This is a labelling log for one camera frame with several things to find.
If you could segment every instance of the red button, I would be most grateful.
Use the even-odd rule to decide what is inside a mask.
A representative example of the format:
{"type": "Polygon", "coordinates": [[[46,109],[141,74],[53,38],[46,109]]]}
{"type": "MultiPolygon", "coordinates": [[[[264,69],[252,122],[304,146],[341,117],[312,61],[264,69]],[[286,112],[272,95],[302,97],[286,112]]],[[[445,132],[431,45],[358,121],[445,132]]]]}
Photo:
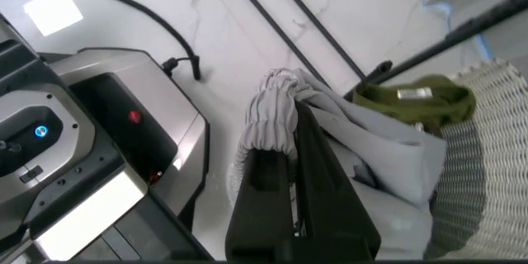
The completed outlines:
{"type": "Polygon", "coordinates": [[[129,112],[129,121],[134,124],[139,124],[141,122],[141,113],[139,111],[129,112]]]}

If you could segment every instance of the blue light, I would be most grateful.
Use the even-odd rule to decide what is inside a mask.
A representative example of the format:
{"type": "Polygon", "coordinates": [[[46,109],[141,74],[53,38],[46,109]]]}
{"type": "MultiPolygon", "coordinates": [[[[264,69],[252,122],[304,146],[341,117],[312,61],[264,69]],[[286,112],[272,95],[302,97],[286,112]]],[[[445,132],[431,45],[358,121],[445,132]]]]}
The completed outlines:
{"type": "Polygon", "coordinates": [[[48,134],[48,128],[46,126],[38,126],[35,128],[36,137],[43,138],[48,134]]]}

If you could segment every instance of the laundry basket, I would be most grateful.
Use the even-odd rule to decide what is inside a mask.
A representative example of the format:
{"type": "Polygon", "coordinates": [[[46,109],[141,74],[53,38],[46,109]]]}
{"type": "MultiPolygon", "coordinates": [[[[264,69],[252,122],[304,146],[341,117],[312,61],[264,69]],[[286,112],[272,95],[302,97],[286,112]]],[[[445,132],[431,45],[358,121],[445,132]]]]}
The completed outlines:
{"type": "Polygon", "coordinates": [[[508,62],[457,74],[474,91],[472,120],[448,143],[426,258],[528,257],[528,85],[508,62]]]}

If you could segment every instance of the olive green garment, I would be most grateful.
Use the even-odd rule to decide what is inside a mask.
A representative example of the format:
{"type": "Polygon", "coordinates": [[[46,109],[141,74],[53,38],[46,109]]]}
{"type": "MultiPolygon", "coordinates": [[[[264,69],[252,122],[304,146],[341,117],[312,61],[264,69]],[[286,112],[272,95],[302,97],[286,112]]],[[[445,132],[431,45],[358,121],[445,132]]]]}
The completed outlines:
{"type": "Polygon", "coordinates": [[[407,124],[421,122],[425,126],[436,127],[467,120],[473,114],[476,104],[470,89],[458,86],[441,75],[426,76],[414,83],[400,86],[361,84],[354,91],[352,101],[407,124]],[[430,88],[432,96],[418,99],[398,98],[398,91],[421,88],[430,88]]]}

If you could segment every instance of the white tile floor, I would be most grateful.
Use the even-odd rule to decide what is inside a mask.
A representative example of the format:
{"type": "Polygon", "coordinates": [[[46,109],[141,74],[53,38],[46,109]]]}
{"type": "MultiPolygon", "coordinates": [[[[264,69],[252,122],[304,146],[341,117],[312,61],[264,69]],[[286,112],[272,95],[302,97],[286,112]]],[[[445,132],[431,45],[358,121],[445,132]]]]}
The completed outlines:
{"type": "MultiPolygon", "coordinates": [[[[0,12],[38,51],[74,53],[87,46],[147,50],[159,63],[185,53],[158,24],[114,0],[73,0],[83,19],[44,37],[24,13],[30,0],[0,0],[0,12]]],[[[164,17],[201,57],[202,82],[182,64],[174,79],[211,123],[210,173],[196,205],[193,234],[217,259],[231,206],[225,173],[233,160],[244,111],[257,81],[270,68],[301,62],[248,0],[136,0],[164,17]]],[[[292,0],[259,0],[334,90],[343,94],[359,82],[292,0]]],[[[422,0],[304,0],[347,53],[368,73],[384,59],[398,63],[443,38],[446,16],[422,0]]],[[[471,43],[404,74],[451,73],[479,59],[471,43]]]]}

